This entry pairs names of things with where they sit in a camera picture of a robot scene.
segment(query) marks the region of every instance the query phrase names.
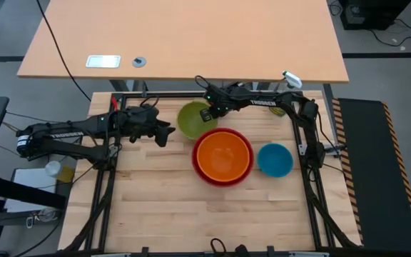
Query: red bowl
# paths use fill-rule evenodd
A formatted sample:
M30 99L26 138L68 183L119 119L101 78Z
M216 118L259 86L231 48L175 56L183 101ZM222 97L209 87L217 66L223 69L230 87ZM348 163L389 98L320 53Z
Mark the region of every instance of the red bowl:
M204 173L198 163L198 159L197 159L197 155L198 155L198 148L201 144L201 142L207 138L208 136L210 136L212 133L216 133L216 132L228 132L231 133L233 135L236 135L237 137L239 137L247 146L248 149L248 153L249 153L249 162L248 162L248 167L247 169L243 172L243 174L241 176L239 176L238 178L232 180L232 181L217 181L211 177L209 177L206 173ZM214 185L214 186L233 186L236 185L237 183L240 183L241 181L243 181L248 174L251 172L251 169L253 167L253 163L255 161L255 157L253 155L253 150L251 148L251 144L250 142L239 132L230 129L230 128L216 128L213 129L211 131L208 131L206 133L204 133L195 143L194 148L193 148L193 153L191 154L191 162L193 164L193 167L196 171L196 173L207 183Z

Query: gray floor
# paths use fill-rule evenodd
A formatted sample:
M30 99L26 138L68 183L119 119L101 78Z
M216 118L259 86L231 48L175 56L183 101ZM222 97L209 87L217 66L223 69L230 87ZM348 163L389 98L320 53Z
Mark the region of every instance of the gray floor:
M400 18L411 24L411 4ZM37 29L41 15L36 3L29 0L11 0L0 10L0 56L23 56ZM411 41L404 44L405 50L392 48L377 42L368 31L344 31L338 16L333 17L338 41L343 53L359 52L401 52L411 51ZM411 35L401 26L393 26L387 32L379 32L382 40L400 41ZM85 117L88 101L68 79L19 79L16 76L20 63L0 63L0 96L8 96L8 110L38 116L51 120L79 120ZM392 111L395 130L400 140L411 183L411 59L347 59L345 65L350 77L348 85L333 85L333 93L338 97L354 99L374 99L386 101ZM107 81L79 80L78 83L91 96L97 91L112 91ZM199 89L191 82L149 81L150 90L191 90ZM321 89L320 85L308 85L307 89ZM23 128L33 121L6 116L9 123ZM15 150L14 134L0 129L0 144ZM45 164L41 159L27 162L8 151L0 149L0 177L10 178L14 168L39 167ZM72 160L66 163L73 166ZM51 229L39 226L27 229L12 226L4 229L0 249L11 255L17 254L43 238ZM31 254L51 253L56 250L61 229L33 250Z

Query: wooden tabletop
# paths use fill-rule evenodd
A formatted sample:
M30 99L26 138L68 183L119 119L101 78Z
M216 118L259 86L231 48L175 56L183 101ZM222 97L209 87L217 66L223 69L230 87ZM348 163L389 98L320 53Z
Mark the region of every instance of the wooden tabletop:
M348 82L326 0L51 0L46 16L76 78ZM90 55L120 67L86 68ZM44 20L18 75L68 77Z
M316 99L324 132L333 138L321 91L305 91L305 95ZM106 113L110 96L95 93L89 115ZM139 101L132 99L130 104ZM178 110L189 101L192 99L160 99L158 118L177 127ZM255 154L267 143L281 143L290 149L294 169L285 178L271 178L263 175L256 164L242 183L217 188L196 175L191 165L194 142L179 130L169 136L165 148L159 148L150 138L134 144L124 138L118 156L106 252L140 252L143 246L152 252L210 251L209 241L214 237L222 239L228 249L241 243L249 251L265 251L266 246L275 246L277 251L314 249L289 117L249 106L220 118L218 125L241 132ZM84 142L93 145L89 140ZM333 157L326 157L325 163L340 168L340 162ZM89 162L79 161L76 177L89 167ZM342 173L325 167L321 176L330 215L352 241L359 243ZM96 171L92 170L74 184L59 248L69 245L88 219L95 181ZM321 218L319 223L324 243ZM97 224L95 246L101 227Z

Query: wooden table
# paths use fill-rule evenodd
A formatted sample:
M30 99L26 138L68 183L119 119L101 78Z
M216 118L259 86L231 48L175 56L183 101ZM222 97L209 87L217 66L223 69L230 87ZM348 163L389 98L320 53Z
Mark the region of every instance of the wooden table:
M305 95L318 103L323 130L333 138L321 91L305 91ZM106 113L110 97L110 93L95 93L89 115ZM176 126L179 109L191 100L160 99L158 118ZM139 101L131 99L129 104ZM241 243L249 251L265 251L269 245L277 251L314 249L289 117L280 118L266 108L249 106L229 113L218 125L241 132L255 153L270 142L283 144L294 157L294 169L285 178L270 178L255 165L249 177L237 186L216 188L196 175L191 165L194 142L179 130L169 136L165 148L157 147L149 138L134 144L124 138L118 156L106 252L140 252L143 246L150 247L151 252L210 251L209 241L214 237L222 239L228 249ZM340 167L339 160L333 157L327 156L325 163ZM79 161L76 176L89 166L87 161ZM359 243L342 173L325 167L321 176L330 215L350 239ZM95 180L96 171L91 171L74 184L59 248L69 245L88 219ZM325 243L322 224L320 218L320 234ZM97 223L95 241L99 228Z
M46 16L76 78L348 82L326 0L51 0ZM90 55L120 67L86 68ZM18 75L68 77L44 20Z

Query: blue bowl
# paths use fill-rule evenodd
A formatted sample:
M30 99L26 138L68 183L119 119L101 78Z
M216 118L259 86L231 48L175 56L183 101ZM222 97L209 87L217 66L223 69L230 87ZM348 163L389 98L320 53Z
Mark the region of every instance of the blue bowl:
M286 147L278 143L268 143L258 152L258 166L261 171L275 178L281 178L293 169L293 156Z

